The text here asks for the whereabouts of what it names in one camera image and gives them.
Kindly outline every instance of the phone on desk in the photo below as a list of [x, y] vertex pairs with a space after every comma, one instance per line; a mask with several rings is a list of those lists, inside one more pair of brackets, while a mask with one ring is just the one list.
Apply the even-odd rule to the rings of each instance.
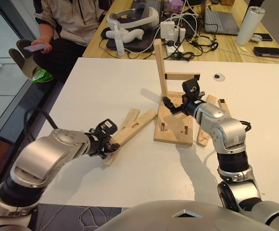
[[262, 41], [269, 41], [272, 42], [273, 39], [269, 34], [263, 34], [263, 33], [254, 33], [255, 35], [260, 35], [263, 39]]
[[24, 50], [29, 52], [35, 52], [35, 51], [43, 50], [45, 47], [47, 47], [47, 45], [45, 45], [44, 43], [38, 43], [32, 46], [24, 47]]
[[279, 57], [279, 48], [276, 47], [254, 47], [257, 56]]

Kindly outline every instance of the vr headset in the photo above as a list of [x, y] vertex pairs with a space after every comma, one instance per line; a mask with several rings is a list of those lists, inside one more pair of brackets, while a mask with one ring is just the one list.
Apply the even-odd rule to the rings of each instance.
[[[131, 23], [120, 23], [118, 18], [126, 14], [134, 14], [137, 19]], [[114, 26], [117, 25], [118, 29], [124, 29], [140, 26], [143, 30], [149, 30], [159, 25], [159, 13], [156, 9], [146, 6], [144, 3], [139, 3], [135, 9], [129, 9], [118, 13], [111, 13], [107, 17], [107, 23], [111, 30], [115, 30]]]

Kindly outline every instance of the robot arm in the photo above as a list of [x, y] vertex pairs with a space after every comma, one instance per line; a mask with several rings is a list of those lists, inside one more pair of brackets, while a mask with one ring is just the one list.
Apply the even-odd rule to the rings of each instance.
[[211, 136], [219, 162], [217, 171], [223, 180], [217, 186], [223, 207], [279, 230], [279, 204], [261, 200], [252, 166], [248, 164], [244, 126], [221, 108], [203, 101], [204, 92], [200, 92], [195, 78], [182, 87], [185, 95], [179, 107], [167, 97], [163, 97], [163, 102], [173, 115], [182, 112], [193, 116]]
[[49, 136], [26, 146], [0, 185], [0, 226], [27, 227], [43, 192], [61, 167], [84, 154], [105, 159], [119, 148], [109, 142], [116, 131], [117, 126], [107, 119], [89, 133], [54, 129]]

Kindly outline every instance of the wooden desk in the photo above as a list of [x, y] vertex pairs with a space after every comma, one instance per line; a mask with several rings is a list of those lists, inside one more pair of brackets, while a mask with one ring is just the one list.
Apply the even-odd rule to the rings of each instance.
[[[115, 0], [112, 6], [110, 7], [106, 17], [110, 13], [116, 13], [125, 9], [129, 9], [133, 0]], [[233, 6], [224, 6], [221, 4], [217, 5], [211, 5], [211, 8], [214, 11], [222, 11], [222, 12], [232, 12], [235, 20], [238, 24], [238, 26], [241, 26], [244, 14], [247, 9], [247, 4], [244, 2], [244, 0], [236, 0], [235, 4]], [[194, 7], [194, 10], [198, 12], [200, 7]], [[98, 30], [96, 31], [94, 37], [92, 38], [90, 44], [88, 45], [86, 51], [83, 54], [83, 57], [93, 57], [93, 58], [111, 58], [110, 55], [106, 53], [103, 49], [99, 48], [99, 42], [101, 41], [101, 32], [103, 31], [104, 28], [108, 27], [107, 21], [105, 19], [102, 21], [100, 24]], [[267, 29], [262, 25], [262, 23], [259, 25], [259, 27], [256, 30], [257, 33], [268, 33]], [[202, 33], [202, 35], [207, 35], [207, 36], [212, 36], [212, 34], [207, 34], [207, 33]], [[250, 54], [254, 55], [252, 49], [254, 46], [261, 46], [261, 47], [278, 47], [279, 45], [275, 40], [273, 42], [267, 42], [263, 41], [258, 44], [256, 43], [251, 43], [249, 42], [245, 46], [240, 46], [235, 43], [236, 36], [230, 36], [230, 35], [217, 35], [216, 36], [217, 41], [219, 42], [219, 47], [230, 50], [230, 51], [235, 51], [235, 52], [240, 52], [240, 53], [245, 53], [245, 54]], [[108, 50], [106, 48], [106, 43], [107, 39], [105, 41], [102, 41], [101, 46], [105, 48], [110, 54], [117, 56], [117, 52], [113, 50]], [[185, 51], [192, 51], [195, 54], [198, 54], [199, 51], [195, 49], [193, 46], [183, 43], [183, 47]], [[240, 47], [244, 47], [248, 52], [244, 52]], [[209, 53], [203, 54], [200, 57], [195, 57], [193, 61], [223, 61], [223, 62], [247, 62], [247, 63], [271, 63], [271, 64], [279, 64], [276, 62], [271, 62], [271, 61], [265, 61], [261, 60], [258, 58], [254, 57], [249, 57], [246, 55], [240, 55], [240, 54], [235, 54], [231, 52], [224, 51], [222, 49], [218, 48], [215, 51], [211, 51]], [[148, 53], [142, 53], [139, 55], [138, 59], [143, 59], [147, 57]], [[165, 47], [163, 47], [163, 57], [166, 57], [166, 50]], [[155, 59], [154, 55], [151, 55], [148, 59]]]

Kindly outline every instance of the chair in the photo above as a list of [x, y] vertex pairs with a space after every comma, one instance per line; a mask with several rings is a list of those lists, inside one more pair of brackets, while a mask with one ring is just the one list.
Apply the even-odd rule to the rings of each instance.
[[14, 48], [9, 49], [9, 54], [11, 58], [17, 63], [24, 75], [28, 79], [32, 80], [34, 71], [38, 67], [38, 65], [33, 60], [32, 53], [24, 50], [24, 47], [31, 45], [31, 41], [28, 39], [21, 39], [18, 40], [16, 45], [23, 55]]

